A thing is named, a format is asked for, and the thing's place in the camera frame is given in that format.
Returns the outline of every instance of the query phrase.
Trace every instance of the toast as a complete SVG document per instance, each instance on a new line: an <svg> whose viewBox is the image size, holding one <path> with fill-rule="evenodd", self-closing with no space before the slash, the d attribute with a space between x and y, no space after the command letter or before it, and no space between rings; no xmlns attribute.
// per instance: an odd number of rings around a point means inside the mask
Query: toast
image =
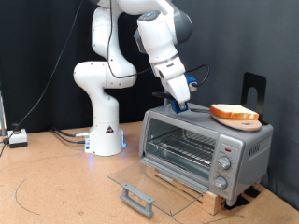
<svg viewBox="0 0 299 224"><path fill-rule="evenodd" d="M259 114L242 105L211 105L210 112L227 119L258 119Z"/></svg>

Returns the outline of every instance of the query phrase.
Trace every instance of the oven rack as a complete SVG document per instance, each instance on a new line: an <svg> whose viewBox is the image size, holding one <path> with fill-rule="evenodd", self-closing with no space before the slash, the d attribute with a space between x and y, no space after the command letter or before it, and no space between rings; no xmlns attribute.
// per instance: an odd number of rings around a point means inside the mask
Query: oven rack
<svg viewBox="0 0 299 224"><path fill-rule="evenodd" d="M148 143L209 169L216 140L198 133L177 129L151 139Z"/></svg>

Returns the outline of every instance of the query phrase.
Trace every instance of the oven glass door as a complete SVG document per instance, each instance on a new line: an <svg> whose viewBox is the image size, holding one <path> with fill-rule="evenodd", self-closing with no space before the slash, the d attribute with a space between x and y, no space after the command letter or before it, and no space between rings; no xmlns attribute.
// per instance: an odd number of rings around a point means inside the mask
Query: oven glass door
<svg viewBox="0 0 299 224"><path fill-rule="evenodd" d="M150 196L155 200L153 206L173 216L187 208L196 200L200 201L202 192L189 189L189 193L177 189L173 184L177 183L170 176L160 174L155 168L148 166L142 161L108 176L118 184L128 183L137 190ZM129 197L146 207L146 202L137 195L130 194Z"/></svg>

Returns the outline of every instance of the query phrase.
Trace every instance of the blue light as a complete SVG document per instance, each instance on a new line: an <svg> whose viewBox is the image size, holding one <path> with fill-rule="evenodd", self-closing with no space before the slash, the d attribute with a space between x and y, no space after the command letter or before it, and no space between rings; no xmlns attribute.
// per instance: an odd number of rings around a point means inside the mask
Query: blue light
<svg viewBox="0 0 299 224"><path fill-rule="evenodd" d="M125 143L125 137L123 133L123 129L121 129L121 138L122 138L122 147L125 148L127 144Z"/></svg>

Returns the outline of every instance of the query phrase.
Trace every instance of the wooden block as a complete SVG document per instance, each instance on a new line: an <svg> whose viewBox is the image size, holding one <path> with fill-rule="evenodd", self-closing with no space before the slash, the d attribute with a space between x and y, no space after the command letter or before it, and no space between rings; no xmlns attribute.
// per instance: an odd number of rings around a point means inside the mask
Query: wooden block
<svg viewBox="0 0 299 224"><path fill-rule="evenodd" d="M190 201L196 200L199 196L199 193L202 193L199 190L189 187L185 183L176 180L169 175L160 173L155 168L152 168L150 166L147 167L147 176ZM198 200L194 202L194 204L204 209L209 214L215 215L224 207L224 202L225 199L221 196L207 191L206 193L203 193L203 195L199 197Z"/></svg>

